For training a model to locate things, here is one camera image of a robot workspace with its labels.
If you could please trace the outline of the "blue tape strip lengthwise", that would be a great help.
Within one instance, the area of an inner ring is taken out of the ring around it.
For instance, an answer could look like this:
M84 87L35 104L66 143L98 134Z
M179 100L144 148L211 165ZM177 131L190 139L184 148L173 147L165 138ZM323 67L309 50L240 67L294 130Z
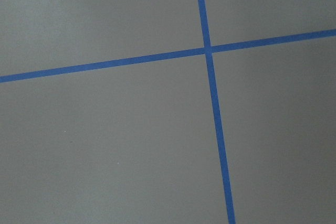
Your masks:
M211 39L210 39L209 27L208 27L206 3L205 3L205 0L197 0L197 1L198 1L200 21L201 21L204 53L205 53L206 66L207 66L209 90L211 94L211 102L212 102L213 117L214 117L214 124L215 124L218 155L219 155L219 161L220 161L220 169L221 169L222 181L223 181L227 218L228 218L229 223L235 223L236 222L235 210L234 210L234 203L233 203L233 197L232 197L232 188L230 184L230 176L229 176L226 147L225 147L225 137L224 137L224 131L223 131L223 126L222 126L222 117L220 113L220 106L219 106L219 100L218 100L218 91L217 91L215 68L214 68L214 62L213 62L212 45L211 45Z

